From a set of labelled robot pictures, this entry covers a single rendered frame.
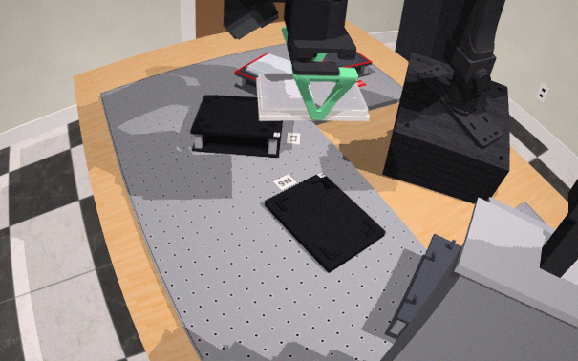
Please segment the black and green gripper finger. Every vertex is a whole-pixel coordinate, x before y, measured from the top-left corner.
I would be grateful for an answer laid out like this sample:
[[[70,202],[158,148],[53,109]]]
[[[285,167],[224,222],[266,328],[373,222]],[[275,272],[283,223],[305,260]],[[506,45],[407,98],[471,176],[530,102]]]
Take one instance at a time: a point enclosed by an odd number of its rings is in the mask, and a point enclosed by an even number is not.
[[[312,120],[322,120],[326,117],[335,103],[346,94],[351,87],[357,82],[358,74],[355,68],[339,68],[339,76],[328,75],[296,75],[292,71],[293,78],[299,89],[299,92],[305,102],[307,110]],[[316,108],[310,93],[310,82],[335,82],[331,93],[321,106]]]
[[[282,27],[282,34],[285,38],[286,43],[288,42],[288,31],[286,26]],[[312,61],[323,61],[323,59],[325,58],[326,53],[317,53],[317,57],[314,57]]]

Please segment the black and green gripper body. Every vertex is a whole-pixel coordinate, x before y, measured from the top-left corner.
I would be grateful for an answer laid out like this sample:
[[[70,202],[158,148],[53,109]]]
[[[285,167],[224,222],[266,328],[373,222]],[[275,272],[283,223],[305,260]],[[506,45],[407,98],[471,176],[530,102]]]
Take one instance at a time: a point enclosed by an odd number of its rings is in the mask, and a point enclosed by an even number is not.
[[[335,62],[311,61],[317,53],[338,53],[338,59],[354,60],[356,46],[345,29],[348,0],[329,0],[323,41],[290,40],[288,51],[296,75],[339,76]]]

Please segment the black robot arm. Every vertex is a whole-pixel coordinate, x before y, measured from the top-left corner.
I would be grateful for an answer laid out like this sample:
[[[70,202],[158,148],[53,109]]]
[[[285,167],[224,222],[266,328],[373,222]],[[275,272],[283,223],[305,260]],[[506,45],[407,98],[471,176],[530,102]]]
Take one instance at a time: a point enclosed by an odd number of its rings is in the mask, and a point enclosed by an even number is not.
[[[240,40],[278,19],[273,3],[285,3],[289,39],[323,41],[328,1],[224,0],[223,26]],[[464,0],[460,20],[452,36],[447,37],[443,54],[454,70],[453,77],[440,65],[417,73],[417,79],[481,149],[503,135],[477,103],[482,93],[491,90],[490,74],[497,58],[493,54],[495,35],[504,3],[505,0]]]

